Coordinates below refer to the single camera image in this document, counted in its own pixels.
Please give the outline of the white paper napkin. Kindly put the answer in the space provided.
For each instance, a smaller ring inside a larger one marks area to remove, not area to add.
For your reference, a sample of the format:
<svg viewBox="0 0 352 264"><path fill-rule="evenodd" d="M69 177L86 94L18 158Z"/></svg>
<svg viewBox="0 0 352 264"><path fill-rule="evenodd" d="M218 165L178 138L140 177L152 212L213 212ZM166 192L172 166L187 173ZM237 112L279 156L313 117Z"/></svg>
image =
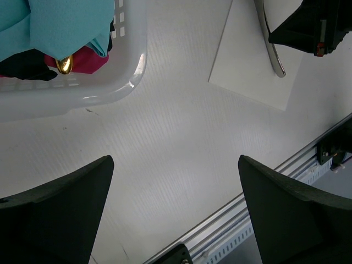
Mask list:
<svg viewBox="0 0 352 264"><path fill-rule="evenodd" d="M286 110L303 57L268 37L301 1L232 1L209 82Z"/></svg>

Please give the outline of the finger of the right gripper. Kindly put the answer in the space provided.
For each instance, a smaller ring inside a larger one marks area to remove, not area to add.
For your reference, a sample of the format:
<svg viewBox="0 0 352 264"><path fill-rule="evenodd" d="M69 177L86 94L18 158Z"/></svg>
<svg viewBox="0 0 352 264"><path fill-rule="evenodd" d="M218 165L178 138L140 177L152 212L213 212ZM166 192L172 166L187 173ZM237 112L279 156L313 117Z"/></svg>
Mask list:
<svg viewBox="0 0 352 264"><path fill-rule="evenodd" d="M297 10L269 34L269 43L314 54L319 35L320 1L302 1Z"/></svg>

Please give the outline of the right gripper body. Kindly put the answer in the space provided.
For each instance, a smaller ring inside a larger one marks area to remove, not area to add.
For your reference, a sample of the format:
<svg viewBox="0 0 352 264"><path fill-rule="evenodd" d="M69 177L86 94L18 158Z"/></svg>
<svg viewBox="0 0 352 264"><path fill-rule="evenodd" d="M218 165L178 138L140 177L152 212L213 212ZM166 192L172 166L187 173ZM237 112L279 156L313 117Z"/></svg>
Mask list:
<svg viewBox="0 0 352 264"><path fill-rule="evenodd" d="M314 55L323 57L335 51L346 34L351 32L351 0L320 1L318 10L320 31Z"/></svg>

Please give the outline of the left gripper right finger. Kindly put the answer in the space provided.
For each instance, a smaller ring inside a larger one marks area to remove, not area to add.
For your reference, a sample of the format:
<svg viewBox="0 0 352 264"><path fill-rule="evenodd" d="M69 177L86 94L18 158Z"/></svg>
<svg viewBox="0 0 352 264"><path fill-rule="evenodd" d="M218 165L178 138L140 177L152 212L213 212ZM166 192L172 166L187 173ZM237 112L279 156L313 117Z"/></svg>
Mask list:
<svg viewBox="0 0 352 264"><path fill-rule="evenodd" d="M351 263L351 199L238 160L263 263Z"/></svg>

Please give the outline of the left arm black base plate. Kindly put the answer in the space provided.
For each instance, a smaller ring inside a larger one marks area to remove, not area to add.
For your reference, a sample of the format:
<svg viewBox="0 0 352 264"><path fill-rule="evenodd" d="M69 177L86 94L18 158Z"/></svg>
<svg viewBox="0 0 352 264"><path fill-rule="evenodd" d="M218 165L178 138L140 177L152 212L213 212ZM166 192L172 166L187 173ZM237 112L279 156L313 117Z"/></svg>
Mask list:
<svg viewBox="0 0 352 264"><path fill-rule="evenodd" d="M167 251L152 264L193 264L188 248L184 244L179 244Z"/></svg>

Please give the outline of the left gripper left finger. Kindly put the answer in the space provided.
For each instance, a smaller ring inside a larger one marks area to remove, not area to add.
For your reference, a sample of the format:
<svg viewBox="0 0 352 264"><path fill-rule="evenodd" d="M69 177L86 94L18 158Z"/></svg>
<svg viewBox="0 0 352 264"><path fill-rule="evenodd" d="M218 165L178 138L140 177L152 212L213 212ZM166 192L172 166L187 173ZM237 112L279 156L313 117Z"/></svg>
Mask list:
<svg viewBox="0 0 352 264"><path fill-rule="evenodd" d="M88 263L111 185L103 156L1 199L1 263Z"/></svg>

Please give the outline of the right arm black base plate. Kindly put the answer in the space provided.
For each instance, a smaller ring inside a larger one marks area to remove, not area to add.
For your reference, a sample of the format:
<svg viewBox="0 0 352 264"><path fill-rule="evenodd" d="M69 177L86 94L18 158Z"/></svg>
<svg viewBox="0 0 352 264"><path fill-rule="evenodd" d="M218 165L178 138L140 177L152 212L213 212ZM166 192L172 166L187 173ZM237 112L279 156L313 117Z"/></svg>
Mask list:
<svg viewBox="0 0 352 264"><path fill-rule="evenodd" d="M327 134L317 144L317 160L320 165L332 160L340 165L347 153L351 153L351 124L342 125Z"/></svg>

